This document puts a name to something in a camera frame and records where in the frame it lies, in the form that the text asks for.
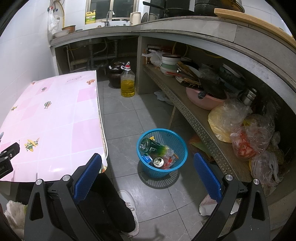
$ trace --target white sneaker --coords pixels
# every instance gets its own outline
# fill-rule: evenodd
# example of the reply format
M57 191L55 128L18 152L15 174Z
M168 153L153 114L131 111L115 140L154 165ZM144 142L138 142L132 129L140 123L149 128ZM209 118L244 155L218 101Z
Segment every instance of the white sneaker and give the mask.
M123 201L125 201L126 206L133 213L133 217L136 225L135 229L132 232L129 232L129 233L123 232L123 233L126 234L129 238L136 236L139 233L139 222L138 222L137 211L136 211L136 202L133 196L126 190L120 190L118 192L118 195L121 197Z

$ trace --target shoelace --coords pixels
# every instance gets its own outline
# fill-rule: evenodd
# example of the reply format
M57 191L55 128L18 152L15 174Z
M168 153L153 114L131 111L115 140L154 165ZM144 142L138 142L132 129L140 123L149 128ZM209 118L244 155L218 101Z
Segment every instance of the shoelace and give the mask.
M129 203L129 202L126 202L126 206L127 206L131 211L134 211L134 210L135 210L134 207L131 207L131 203Z

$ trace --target wooden cutting board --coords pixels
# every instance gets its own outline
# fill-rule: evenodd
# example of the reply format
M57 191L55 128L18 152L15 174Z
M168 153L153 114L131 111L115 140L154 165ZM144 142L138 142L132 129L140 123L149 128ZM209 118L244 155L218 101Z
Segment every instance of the wooden cutting board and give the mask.
M282 29L278 28L277 26L274 26L273 24L266 22L260 18L254 17L246 13L237 12L237 11L228 10L228 9L222 9L222 8L215 8L214 13L220 18L233 19L233 20L241 21L241 22L248 23L256 27L262 28L276 35L277 37L281 38L282 40L289 43L291 46L293 46L296 49L296 41L292 36L287 34Z

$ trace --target metal screw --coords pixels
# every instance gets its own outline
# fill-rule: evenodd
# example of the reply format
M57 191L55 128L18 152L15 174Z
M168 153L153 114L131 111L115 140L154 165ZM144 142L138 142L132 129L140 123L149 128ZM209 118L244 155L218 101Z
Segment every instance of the metal screw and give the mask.
M260 183L260 181L258 179L253 179L253 183L255 183L256 185L258 185Z
M36 184L37 185L40 185L42 183L42 179L38 179L37 181L36 181Z
M63 176L63 181L69 181L70 180L70 176L69 175L65 175Z
M233 180L233 176L231 176L230 174L227 174L227 175L225 176L225 178L226 178L226 180L228 180L228 181L232 181L232 180Z

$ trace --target faucet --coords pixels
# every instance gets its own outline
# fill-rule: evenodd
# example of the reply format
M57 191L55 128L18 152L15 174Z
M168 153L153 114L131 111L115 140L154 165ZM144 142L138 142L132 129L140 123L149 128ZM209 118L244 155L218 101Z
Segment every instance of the faucet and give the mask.
M108 18L109 18L109 13L112 12L112 15L114 15L115 13L113 12L113 10L109 10L106 14L106 21L104 22L105 23L105 27L110 27L110 23L108 21Z

